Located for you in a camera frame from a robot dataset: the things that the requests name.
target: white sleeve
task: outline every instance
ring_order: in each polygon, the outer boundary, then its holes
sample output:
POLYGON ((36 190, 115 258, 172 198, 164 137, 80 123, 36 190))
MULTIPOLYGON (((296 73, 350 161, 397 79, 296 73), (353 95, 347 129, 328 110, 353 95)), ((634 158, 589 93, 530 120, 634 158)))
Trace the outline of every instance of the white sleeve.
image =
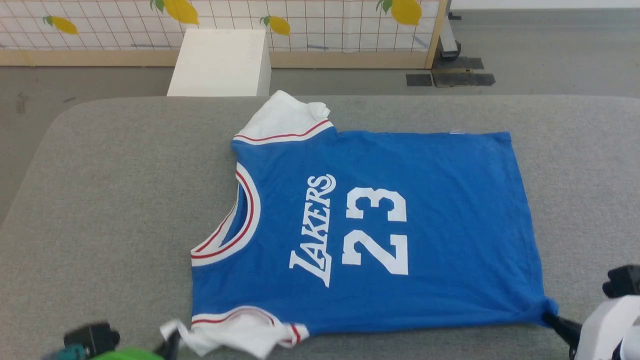
POLYGON ((322 102, 306 104, 279 90, 234 139, 256 144, 305 140, 333 126, 327 120, 329 112, 322 102))

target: gray table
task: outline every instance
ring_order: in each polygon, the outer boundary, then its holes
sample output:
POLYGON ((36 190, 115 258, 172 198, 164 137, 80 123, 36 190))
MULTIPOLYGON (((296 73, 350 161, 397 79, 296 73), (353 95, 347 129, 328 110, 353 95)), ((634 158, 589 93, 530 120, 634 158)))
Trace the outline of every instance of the gray table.
MULTIPOLYGON (((301 97, 341 130, 508 130, 547 293, 583 320, 606 271, 640 263, 640 101, 606 97, 301 97)), ((107 319, 151 349, 190 319, 189 250, 234 201, 228 143, 264 98, 135 98, 68 110, 44 138, 0 231, 0 358, 38 359, 107 319)), ((541 327, 312 338, 272 359, 566 359, 541 327)), ((196 358, 184 352, 181 359, 196 358)), ((212 359, 247 359, 222 350, 212 359)))

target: red stripe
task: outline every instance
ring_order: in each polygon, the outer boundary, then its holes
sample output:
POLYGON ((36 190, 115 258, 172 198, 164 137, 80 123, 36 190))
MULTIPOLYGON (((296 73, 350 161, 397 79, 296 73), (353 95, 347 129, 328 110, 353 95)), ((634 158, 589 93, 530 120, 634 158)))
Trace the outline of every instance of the red stripe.
POLYGON ((206 255, 191 255, 192 259, 203 259, 203 258, 210 258, 211 256, 215 256, 215 255, 219 255, 223 252, 225 252, 227 249, 231 248, 232 246, 234 246, 238 241, 240 241, 240 239, 244 236, 244 234, 246 234, 247 231, 249 231, 249 227, 251 227, 251 221, 253 221, 253 194, 251 193, 251 190, 249 189, 249 186, 246 183, 246 180, 243 178, 243 176, 239 173, 236 172, 236 175, 238 176, 238 178, 240 178, 240 180, 242 181, 242 183, 244 184, 244 188, 246 189, 246 192, 249 194, 249 203, 251 204, 251 210, 249 212, 249 221, 247 221, 246 226, 244 227, 242 233, 232 242, 232 243, 228 243, 223 249, 218 250, 216 252, 212 252, 211 254, 206 254, 206 255))
POLYGON ((291 324, 291 328, 293 329, 293 333, 296 335, 296 344, 300 342, 300 333, 296 329, 294 324, 291 324))
POLYGON ((198 320, 192 321, 191 324, 194 324, 194 323, 221 323, 221 322, 227 321, 229 318, 232 318, 233 316, 238 315, 239 313, 242 313, 242 312, 256 312, 256 313, 268 318, 269 321, 271 322, 272 326, 275 326, 275 324, 276 324, 275 321, 273 321, 272 317, 270 317, 269 315, 259 311, 258 309, 240 309, 240 310, 234 311, 233 313, 230 313, 224 319, 220 319, 220 320, 198 319, 198 320))
POLYGON ((222 228, 225 226, 225 222, 227 222, 227 219, 229 218, 229 216, 231 216, 231 213, 233 212, 234 212, 234 209, 231 208, 231 211, 229 211, 229 214, 227 214, 227 217, 225 217, 225 219, 222 220, 222 224, 220 224, 220 227, 218 228, 218 230, 213 235, 211 235, 211 237, 207 240, 207 242, 204 245, 202 245, 200 248, 198 248, 195 252, 202 251, 204 248, 208 246, 208 244, 210 244, 213 241, 213 239, 220 233, 222 228))
POLYGON ((314 127, 312 127, 311 129, 307 130, 306 133, 303 134, 282 134, 282 135, 273 135, 273 136, 269 136, 268 138, 261 138, 261 139, 254 139, 254 138, 250 138, 249 136, 245 136, 245 135, 236 135, 236 138, 245 138, 247 140, 251 140, 254 142, 258 142, 258 141, 263 141, 263 140, 270 140, 270 139, 275 139, 275 138, 285 138, 287 136, 296 136, 296 137, 302 137, 305 136, 307 134, 309 134, 310 132, 312 132, 313 130, 317 129, 319 126, 321 126, 324 123, 329 122, 329 119, 326 119, 324 121, 321 121, 319 123, 317 123, 314 127))

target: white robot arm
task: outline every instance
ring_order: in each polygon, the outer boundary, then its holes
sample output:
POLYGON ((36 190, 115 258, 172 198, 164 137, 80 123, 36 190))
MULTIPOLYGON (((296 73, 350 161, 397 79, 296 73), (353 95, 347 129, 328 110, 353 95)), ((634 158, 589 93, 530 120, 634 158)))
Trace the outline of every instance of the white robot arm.
POLYGON ((611 270, 602 289, 610 298, 583 325, 545 314, 569 344, 570 360, 640 360, 640 265, 611 270))

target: yellow lemon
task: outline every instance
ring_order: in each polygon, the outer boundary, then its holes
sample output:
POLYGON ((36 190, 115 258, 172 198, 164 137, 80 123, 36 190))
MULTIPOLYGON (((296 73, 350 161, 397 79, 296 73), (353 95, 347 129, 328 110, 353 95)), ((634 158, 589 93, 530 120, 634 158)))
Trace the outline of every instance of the yellow lemon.
POLYGON ((183 24, 196 24, 198 22, 198 12, 187 0, 164 0, 166 12, 183 24))
POLYGON ((416 0, 393 0, 391 15, 400 24, 418 26, 422 8, 416 0))
POLYGON ((78 29, 74 25, 73 22, 70 22, 67 19, 57 16, 45 16, 42 18, 43 22, 47 22, 51 26, 55 26, 58 30, 63 33, 78 35, 78 29))
POLYGON ((276 34, 289 36, 289 33, 291 32, 289 23, 279 16, 261 17, 260 21, 264 22, 267 26, 271 25, 271 29, 276 34))

